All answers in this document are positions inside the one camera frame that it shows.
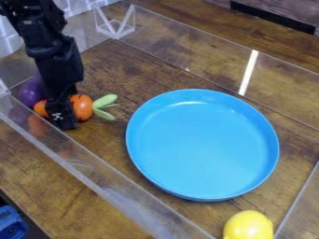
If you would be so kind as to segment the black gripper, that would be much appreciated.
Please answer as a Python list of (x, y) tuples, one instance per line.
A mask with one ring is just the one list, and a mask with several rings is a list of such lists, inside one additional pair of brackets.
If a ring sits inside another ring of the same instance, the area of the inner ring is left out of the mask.
[(38, 58), (35, 62), (46, 86), (50, 122), (63, 131), (77, 129), (78, 119), (70, 99), (61, 100), (75, 90), (77, 83), (85, 80), (85, 65), (77, 42), (70, 40), (54, 55)]

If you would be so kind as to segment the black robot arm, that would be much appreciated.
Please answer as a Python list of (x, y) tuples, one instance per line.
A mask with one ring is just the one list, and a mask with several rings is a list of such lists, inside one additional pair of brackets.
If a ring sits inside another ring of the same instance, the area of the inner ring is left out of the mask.
[(85, 80), (85, 65), (77, 40), (63, 33), (65, 12), (54, 0), (0, 0), (0, 14), (23, 37), (27, 55), (35, 60), (47, 91), (50, 121), (62, 130), (75, 129), (70, 95)]

